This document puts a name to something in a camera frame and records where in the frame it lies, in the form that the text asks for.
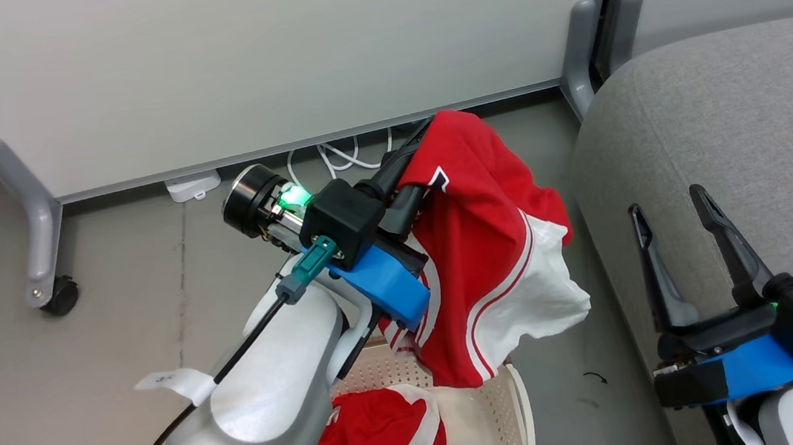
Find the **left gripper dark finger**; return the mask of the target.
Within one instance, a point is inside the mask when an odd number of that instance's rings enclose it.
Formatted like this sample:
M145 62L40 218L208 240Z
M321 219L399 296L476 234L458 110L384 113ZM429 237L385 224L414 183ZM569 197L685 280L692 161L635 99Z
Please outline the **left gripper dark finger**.
M411 184L400 188L385 213L389 236L396 240L408 238L427 192L425 185Z
M376 174L358 182L359 191L377 201L389 199L396 192L402 174L421 147L431 123L432 120L421 121L410 138L398 150L391 152L389 159L377 169Z

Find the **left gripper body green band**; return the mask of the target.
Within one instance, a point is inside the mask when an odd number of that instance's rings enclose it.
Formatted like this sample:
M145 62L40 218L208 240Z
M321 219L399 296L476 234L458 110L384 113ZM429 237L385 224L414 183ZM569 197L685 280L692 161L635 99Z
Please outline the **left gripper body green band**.
M290 254L303 247L300 231L312 195L265 165L250 165L235 177L222 213L226 225Z

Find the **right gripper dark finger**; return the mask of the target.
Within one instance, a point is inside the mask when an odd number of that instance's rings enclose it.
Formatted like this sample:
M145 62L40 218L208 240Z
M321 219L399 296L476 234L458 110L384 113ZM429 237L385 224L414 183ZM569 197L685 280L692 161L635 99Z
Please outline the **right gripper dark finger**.
M628 209L639 249L642 277L648 296L655 332L685 332L699 321L698 310L690 304L672 278L659 252L657 234L651 228L643 208L634 204Z
M740 308L764 306L771 299L763 293L772 274L741 231L715 203L703 185L690 185L688 192L703 228L711 232L734 283L731 295Z

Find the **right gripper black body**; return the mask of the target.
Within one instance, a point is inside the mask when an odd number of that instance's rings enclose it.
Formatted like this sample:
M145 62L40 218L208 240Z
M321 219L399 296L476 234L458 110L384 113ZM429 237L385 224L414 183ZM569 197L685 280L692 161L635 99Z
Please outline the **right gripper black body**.
M654 391L664 409L744 400L790 384L788 359L769 334L776 306L732 309L659 336Z

